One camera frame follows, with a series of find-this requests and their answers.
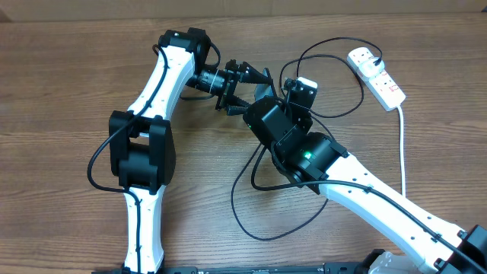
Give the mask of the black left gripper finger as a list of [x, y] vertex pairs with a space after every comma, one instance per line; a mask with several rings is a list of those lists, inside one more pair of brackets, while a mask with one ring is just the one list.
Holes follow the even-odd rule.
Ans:
[[240, 64], [240, 82], [247, 84], [270, 84], [270, 78], [267, 75], [257, 71], [248, 62]]
[[227, 96], [226, 103], [226, 111], [228, 116], [244, 114], [247, 111], [247, 108], [250, 106], [250, 103], [235, 95]]

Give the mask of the Galaxy S24 smartphone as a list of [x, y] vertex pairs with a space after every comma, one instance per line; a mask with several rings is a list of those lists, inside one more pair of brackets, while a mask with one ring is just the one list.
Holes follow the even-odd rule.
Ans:
[[264, 97], [277, 97], [274, 80], [268, 68], [264, 68], [263, 75], [268, 78], [265, 84], [257, 84], [254, 91], [255, 101], [261, 100]]

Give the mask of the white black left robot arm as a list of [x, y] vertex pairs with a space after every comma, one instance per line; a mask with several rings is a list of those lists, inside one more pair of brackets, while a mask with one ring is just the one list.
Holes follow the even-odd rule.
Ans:
[[176, 151], [170, 120], [185, 87], [216, 96], [217, 109], [230, 115], [248, 103], [235, 96], [237, 83], [272, 88], [268, 70], [231, 60], [225, 69], [206, 62], [213, 48], [202, 29], [169, 30], [154, 45], [158, 59], [137, 100], [109, 119], [111, 171], [119, 180], [128, 212], [128, 250], [123, 273], [160, 273], [164, 264], [161, 210], [173, 177]]

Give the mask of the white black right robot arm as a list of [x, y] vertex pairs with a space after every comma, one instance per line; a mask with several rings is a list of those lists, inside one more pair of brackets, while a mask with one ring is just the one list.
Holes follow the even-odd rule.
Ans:
[[465, 231], [435, 217], [374, 176], [331, 135], [310, 131], [310, 115], [291, 108], [273, 84], [259, 83], [243, 119], [286, 187], [310, 187], [364, 219], [403, 252], [374, 250], [357, 273], [484, 273], [486, 230]]

